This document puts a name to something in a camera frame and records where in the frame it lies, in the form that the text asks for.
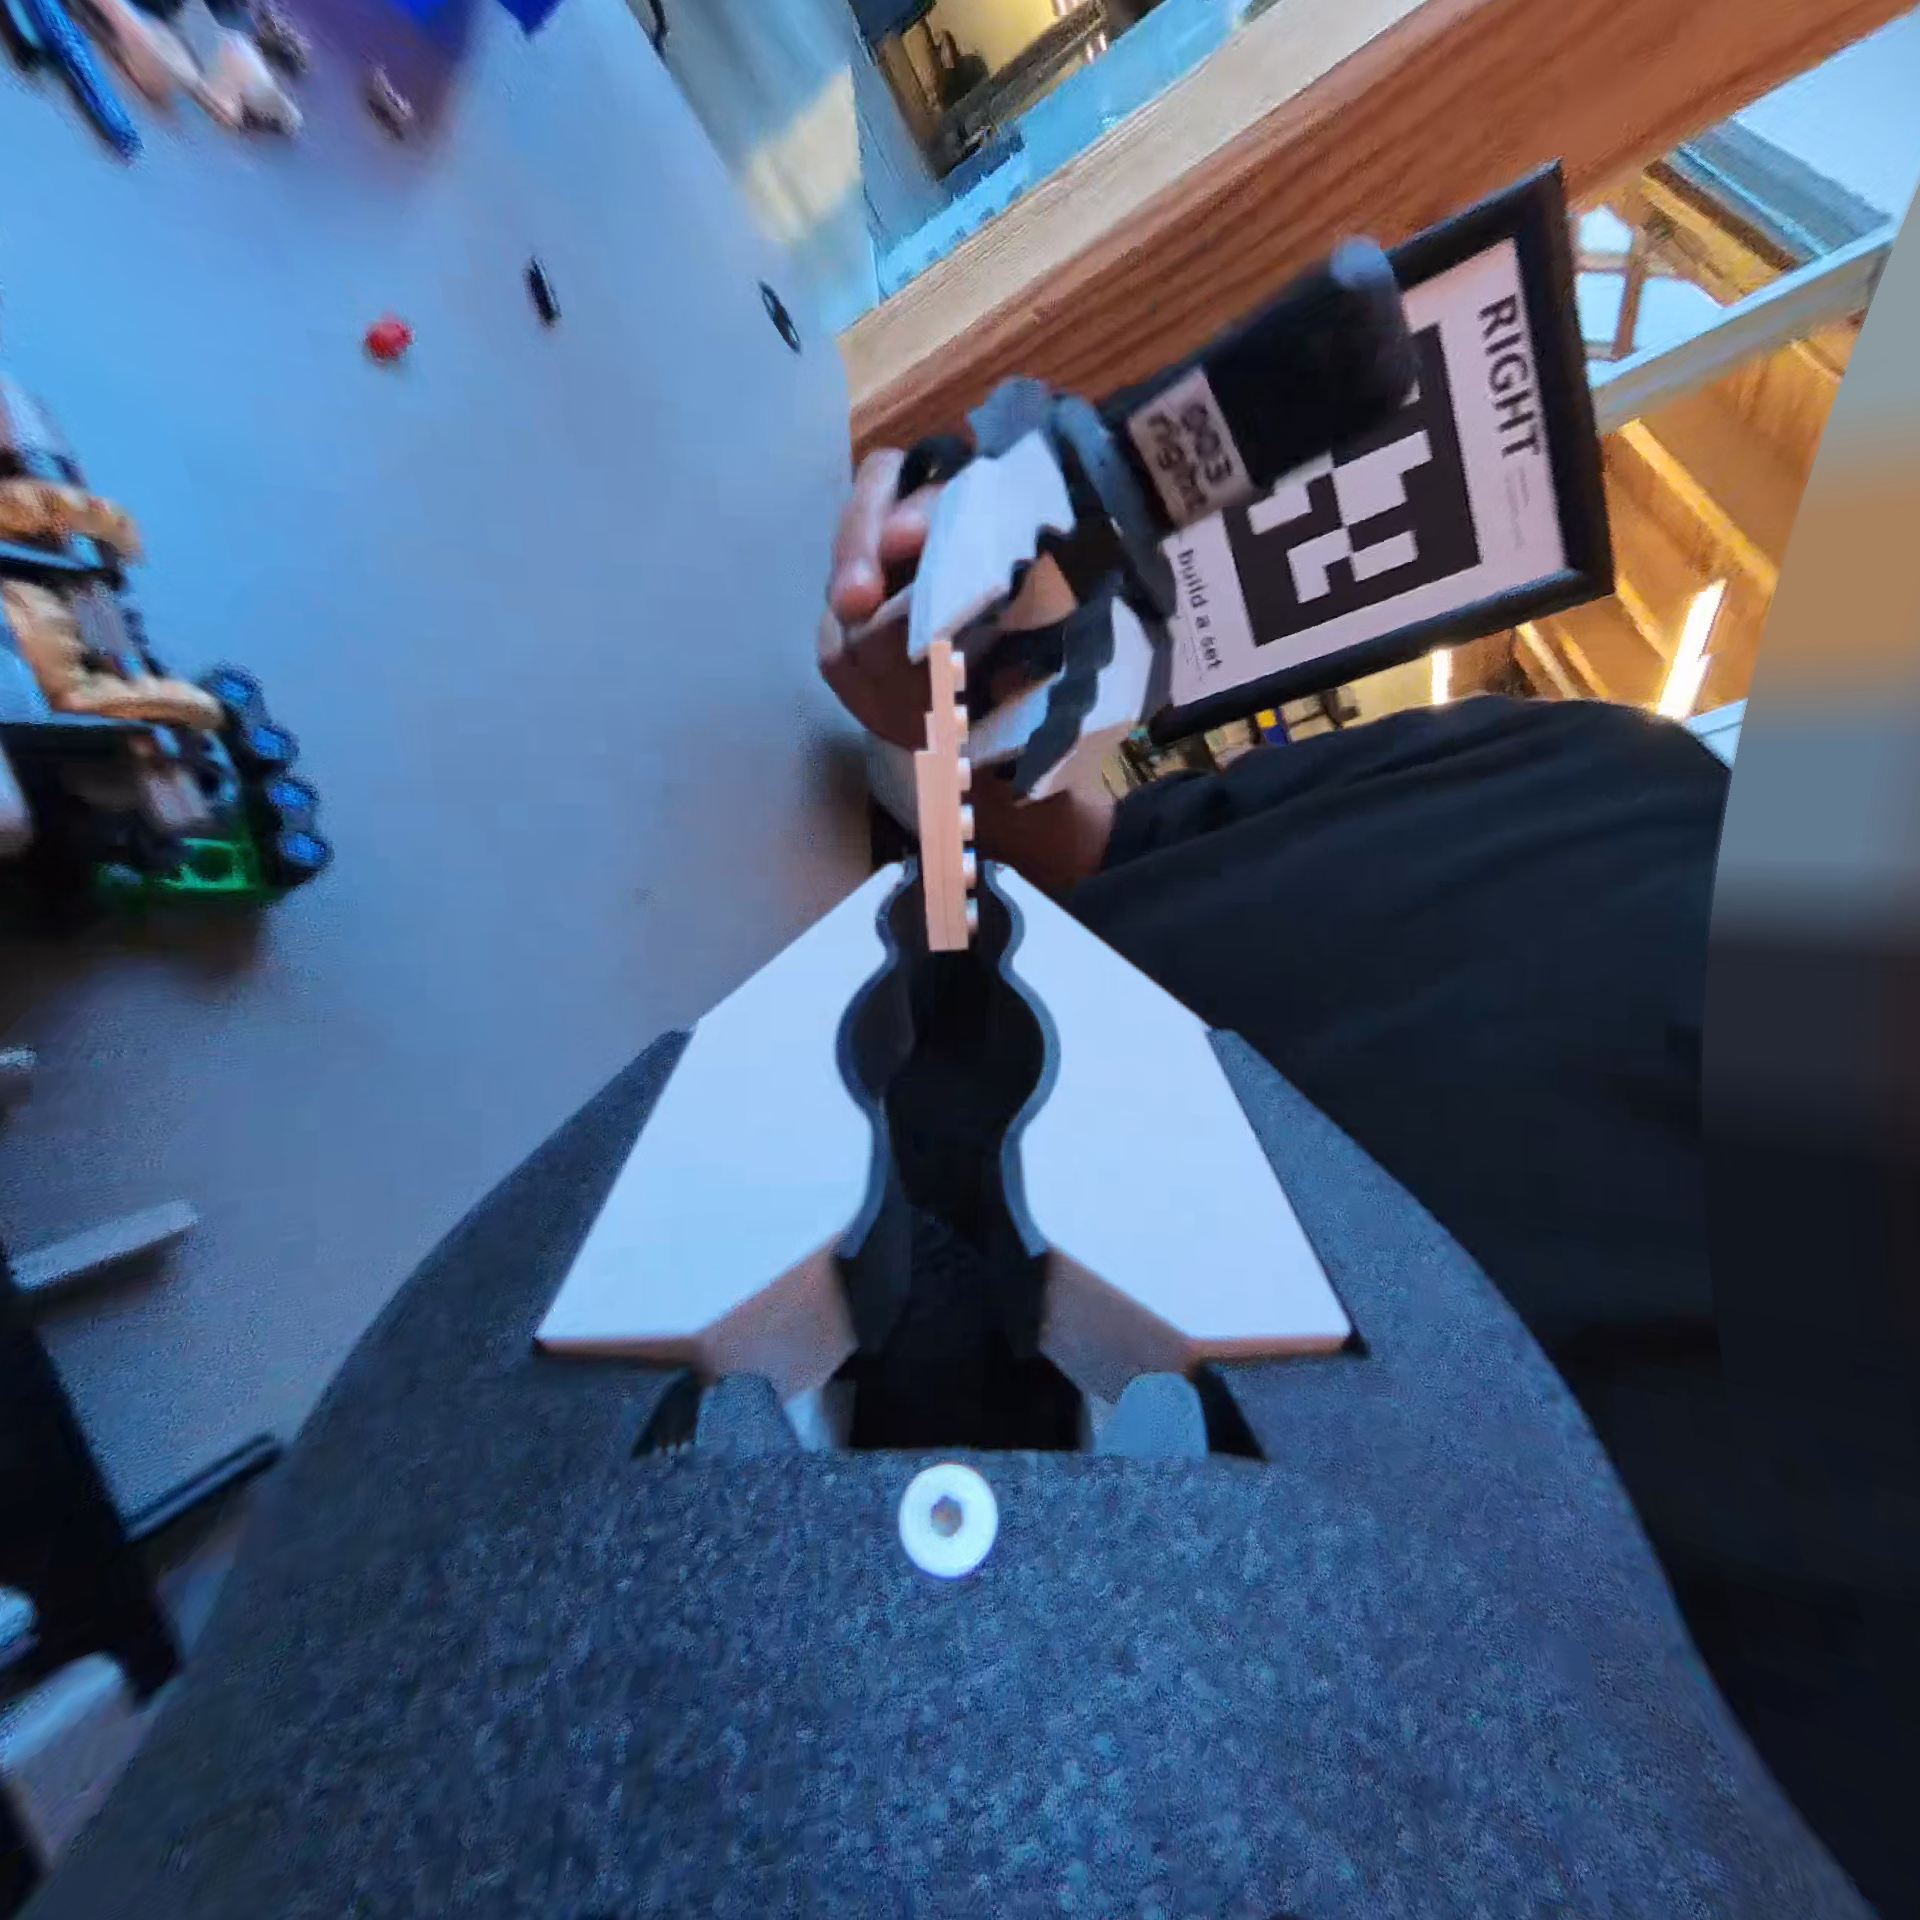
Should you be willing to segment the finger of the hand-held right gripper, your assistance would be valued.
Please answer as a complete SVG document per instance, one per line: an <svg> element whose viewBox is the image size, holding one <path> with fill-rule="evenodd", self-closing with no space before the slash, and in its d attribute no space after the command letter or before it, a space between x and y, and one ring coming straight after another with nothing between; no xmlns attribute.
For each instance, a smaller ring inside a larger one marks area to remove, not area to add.
<svg viewBox="0 0 1920 1920"><path fill-rule="evenodd" d="M1162 628L1116 592L1038 628L967 646L967 754L977 779L1038 804L1090 779L1162 694Z"/></svg>
<svg viewBox="0 0 1920 1920"><path fill-rule="evenodd" d="M933 502L909 593L909 659L926 662L938 640L994 621L1045 540L1074 527L1067 473L1051 437L1019 437L1007 451L974 457Z"/></svg>

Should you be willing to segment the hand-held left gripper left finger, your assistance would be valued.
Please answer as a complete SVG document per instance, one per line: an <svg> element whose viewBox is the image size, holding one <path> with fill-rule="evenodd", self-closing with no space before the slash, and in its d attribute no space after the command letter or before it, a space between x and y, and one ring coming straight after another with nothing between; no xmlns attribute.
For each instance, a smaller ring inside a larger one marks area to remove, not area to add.
<svg viewBox="0 0 1920 1920"><path fill-rule="evenodd" d="M537 1326L543 1355L754 1375L781 1400L848 1363L836 1252L868 1200L874 1121L838 1031L888 963L903 882L893 863L858 885L696 1020Z"/></svg>

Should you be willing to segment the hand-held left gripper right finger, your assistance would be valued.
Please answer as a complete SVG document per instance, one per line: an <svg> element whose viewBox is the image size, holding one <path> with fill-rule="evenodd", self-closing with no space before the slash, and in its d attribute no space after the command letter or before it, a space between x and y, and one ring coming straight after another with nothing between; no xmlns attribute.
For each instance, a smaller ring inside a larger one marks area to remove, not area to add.
<svg viewBox="0 0 1920 1920"><path fill-rule="evenodd" d="M1154 1372L1336 1355L1355 1326L1210 1027L1026 878L987 876L1046 1040L1015 1139L1045 1358L1115 1403Z"/></svg>

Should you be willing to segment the white lego plate assembly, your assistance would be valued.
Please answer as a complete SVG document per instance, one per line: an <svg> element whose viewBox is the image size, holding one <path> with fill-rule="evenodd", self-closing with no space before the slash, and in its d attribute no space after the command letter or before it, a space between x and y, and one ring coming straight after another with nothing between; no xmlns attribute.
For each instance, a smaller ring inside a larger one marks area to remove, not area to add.
<svg viewBox="0 0 1920 1920"><path fill-rule="evenodd" d="M967 950L977 931L967 662L948 637L938 637L926 666L926 746L913 754L926 943L932 950Z"/></svg>

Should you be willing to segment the green and black lego assembly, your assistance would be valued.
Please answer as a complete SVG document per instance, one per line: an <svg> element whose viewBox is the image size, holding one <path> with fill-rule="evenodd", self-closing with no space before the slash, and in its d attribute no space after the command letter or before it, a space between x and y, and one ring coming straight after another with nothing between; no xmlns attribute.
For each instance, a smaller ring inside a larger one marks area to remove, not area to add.
<svg viewBox="0 0 1920 1920"><path fill-rule="evenodd" d="M126 910L260 910L330 863L298 740L258 678L218 663L198 688L214 727L144 724L129 740L100 820L94 895Z"/></svg>

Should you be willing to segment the white lego truck model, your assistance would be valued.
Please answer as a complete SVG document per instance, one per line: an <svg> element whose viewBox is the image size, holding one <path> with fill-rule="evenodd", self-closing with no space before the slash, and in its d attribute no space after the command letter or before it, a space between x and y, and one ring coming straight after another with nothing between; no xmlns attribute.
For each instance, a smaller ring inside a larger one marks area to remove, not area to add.
<svg viewBox="0 0 1920 1920"><path fill-rule="evenodd" d="M4 862L172 882L236 825L227 708L129 601L140 527L4 376Z"/></svg>

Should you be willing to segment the pile of lego pins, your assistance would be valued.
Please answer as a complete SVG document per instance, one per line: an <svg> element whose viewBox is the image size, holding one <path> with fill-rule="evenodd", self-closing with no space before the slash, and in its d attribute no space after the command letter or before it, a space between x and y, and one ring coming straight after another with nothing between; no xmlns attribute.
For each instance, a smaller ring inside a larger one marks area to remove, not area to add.
<svg viewBox="0 0 1920 1920"><path fill-rule="evenodd" d="M4 66L121 160L207 118L237 138L419 145L478 3L5 3Z"/></svg>

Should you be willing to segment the person's right hand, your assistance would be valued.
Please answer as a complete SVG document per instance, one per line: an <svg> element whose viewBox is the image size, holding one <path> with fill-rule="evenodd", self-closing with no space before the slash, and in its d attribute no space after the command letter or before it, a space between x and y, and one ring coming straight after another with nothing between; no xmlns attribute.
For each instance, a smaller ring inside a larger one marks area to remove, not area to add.
<svg viewBox="0 0 1920 1920"><path fill-rule="evenodd" d="M864 734L868 782L881 857L909 853L913 836L912 752L926 736L926 663L909 656L906 601L919 572L939 483L903 486L900 446L868 451L838 518L819 633L822 675ZM974 778L974 844L1035 888L1064 899L1099 872L1116 801L1062 789L1022 801L994 778Z"/></svg>

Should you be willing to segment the wooden beam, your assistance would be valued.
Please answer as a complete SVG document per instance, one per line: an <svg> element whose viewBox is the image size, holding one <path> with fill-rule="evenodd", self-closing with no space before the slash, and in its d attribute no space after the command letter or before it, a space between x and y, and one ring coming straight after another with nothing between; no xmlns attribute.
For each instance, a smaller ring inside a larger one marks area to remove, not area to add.
<svg viewBox="0 0 1920 1920"><path fill-rule="evenodd" d="M1345 234L1394 245L1557 161L1593 203L1908 3L1273 3L845 335L849 441L991 386L1107 398Z"/></svg>

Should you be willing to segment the person's black clothing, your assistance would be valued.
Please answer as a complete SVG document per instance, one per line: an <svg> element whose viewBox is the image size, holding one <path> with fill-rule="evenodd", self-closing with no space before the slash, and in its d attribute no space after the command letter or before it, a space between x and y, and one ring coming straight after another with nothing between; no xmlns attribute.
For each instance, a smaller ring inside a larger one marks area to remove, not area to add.
<svg viewBox="0 0 1920 1920"><path fill-rule="evenodd" d="M1883 1916L1917 1915L1917 1127L1700 1094L1729 765L1483 695L1046 804L1074 915L1261 1052L1486 1269L1693 1640Z"/></svg>

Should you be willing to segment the grey flat strip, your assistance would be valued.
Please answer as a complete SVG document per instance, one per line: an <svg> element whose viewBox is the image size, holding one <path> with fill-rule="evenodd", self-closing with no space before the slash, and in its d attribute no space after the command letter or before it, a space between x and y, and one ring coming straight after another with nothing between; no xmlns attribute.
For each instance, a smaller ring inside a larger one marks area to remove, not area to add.
<svg viewBox="0 0 1920 1920"><path fill-rule="evenodd" d="M33 1301L52 1301L163 1261L198 1224L185 1200L126 1213L11 1255L11 1282Z"/></svg>

